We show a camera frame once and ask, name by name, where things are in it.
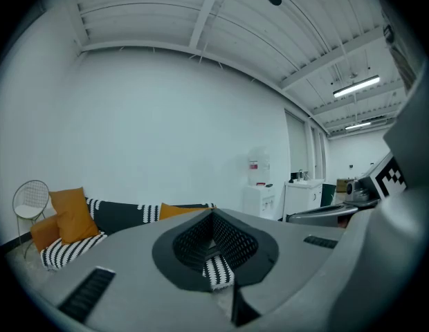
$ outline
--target black and white striped cushion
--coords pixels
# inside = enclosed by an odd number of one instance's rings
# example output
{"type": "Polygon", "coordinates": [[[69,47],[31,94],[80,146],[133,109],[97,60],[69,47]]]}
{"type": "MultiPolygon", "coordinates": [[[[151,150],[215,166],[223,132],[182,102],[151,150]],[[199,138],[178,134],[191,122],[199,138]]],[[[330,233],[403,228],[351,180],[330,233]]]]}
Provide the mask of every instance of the black and white striped cushion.
{"type": "Polygon", "coordinates": [[[61,269],[68,262],[73,261],[80,255],[83,255],[106,237],[107,235],[101,232],[97,236],[89,237],[88,239],[73,242],[68,245],[62,245],[62,240],[59,238],[49,247],[41,251],[40,255],[42,264],[48,269],[61,269]]]}
{"type": "Polygon", "coordinates": [[[212,289],[222,289],[235,282],[235,274],[222,255],[210,258],[203,267],[202,275],[210,279],[212,289]]]}

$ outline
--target sofa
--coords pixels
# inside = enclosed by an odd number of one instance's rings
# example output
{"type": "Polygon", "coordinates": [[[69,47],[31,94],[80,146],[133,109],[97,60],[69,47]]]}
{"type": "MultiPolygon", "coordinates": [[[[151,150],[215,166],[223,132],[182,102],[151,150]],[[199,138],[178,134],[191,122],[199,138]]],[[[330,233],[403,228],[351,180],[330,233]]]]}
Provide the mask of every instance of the sofa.
{"type": "MultiPolygon", "coordinates": [[[[161,217],[161,205],[136,205],[115,203],[99,199],[86,198],[91,218],[95,221],[100,233],[74,243],[62,245],[56,216],[50,216],[31,229],[33,241],[38,249],[44,267],[49,270],[60,270],[76,257],[93,249],[108,236],[127,228],[152,224],[161,217]]],[[[180,208],[214,208],[213,203],[176,205],[180,208]]],[[[226,260],[213,247],[203,268],[203,276],[210,279],[212,289],[230,286],[234,282],[233,271],[226,260]]]]}

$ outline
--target orange pillow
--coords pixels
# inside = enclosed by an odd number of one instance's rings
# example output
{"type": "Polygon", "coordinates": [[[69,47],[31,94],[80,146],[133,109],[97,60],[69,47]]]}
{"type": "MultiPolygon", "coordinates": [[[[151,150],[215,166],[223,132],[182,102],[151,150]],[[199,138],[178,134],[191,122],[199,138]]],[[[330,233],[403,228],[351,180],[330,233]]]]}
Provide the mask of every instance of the orange pillow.
{"type": "Polygon", "coordinates": [[[208,207],[174,207],[173,205],[167,205],[162,203],[161,205],[161,215],[159,220],[168,219],[172,216],[187,214],[190,212],[196,212],[197,210],[207,210],[208,207]]]}
{"type": "Polygon", "coordinates": [[[50,192],[55,208],[56,224],[60,229],[62,244],[73,243],[99,234],[85,202],[84,190],[50,192]]]}

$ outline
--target white wall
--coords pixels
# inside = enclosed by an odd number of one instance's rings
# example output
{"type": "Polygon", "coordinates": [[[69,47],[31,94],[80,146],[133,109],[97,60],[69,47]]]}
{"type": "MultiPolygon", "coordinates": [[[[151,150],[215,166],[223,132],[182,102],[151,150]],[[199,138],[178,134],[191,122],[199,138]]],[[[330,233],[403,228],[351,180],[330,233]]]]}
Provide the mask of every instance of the white wall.
{"type": "Polygon", "coordinates": [[[383,135],[386,130],[347,136],[329,141],[329,181],[354,178],[364,174],[370,163],[376,163],[388,154],[383,135]]]}
{"type": "MultiPolygon", "coordinates": [[[[289,178],[287,99],[188,55],[125,48],[77,58],[57,0],[0,70],[0,244],[17,237],[11,203],[30,179],[123,203],[242,210],[247,153],[265,145],[282,217],[289,178]]],[[[21,222],[21,234],[30,224],[21,222]]]]}
{"type": "MultiPolygon", "coordinates": [[[[18,39],[0,68],[0,244],[18,236],[15,190],[31,179],[49,182],[59,176],[53,107],[77,46],[63,8],[46,3],[47,12],[18,39]]],[[[30,222],[20,221],[20,227],[23,234],[30,222]]]]}
{"type": "Polygon", "coordinates": [[[89,53],[60,104],[63,187],[125,203],[242,209],[247,153],[265,145],[282,216],[289,101],[217,64],[125,48],[89,53]]]}

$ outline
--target white wire chair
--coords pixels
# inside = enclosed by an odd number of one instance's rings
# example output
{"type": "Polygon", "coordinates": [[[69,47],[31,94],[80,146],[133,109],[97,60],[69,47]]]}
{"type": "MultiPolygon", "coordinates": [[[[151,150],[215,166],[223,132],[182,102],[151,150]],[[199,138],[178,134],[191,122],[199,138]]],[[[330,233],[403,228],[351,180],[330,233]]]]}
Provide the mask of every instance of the white wire chair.
{"type": "MultiPolygon", "coordinates": [[[[32,224],[34,224],[41,214],[45,218],[44,210],[49,198],[50,194],[47,185],[38,180],[25,182],[15,192],[13,196],[13,211],[16,214],[20,246],[22,242],[21,233],[19,231],[19,219],[30,220],[32,224]]],[[[27,255],[30,245],[28,245],[26,251],[23,252],[24,258],[27,255]]]]}

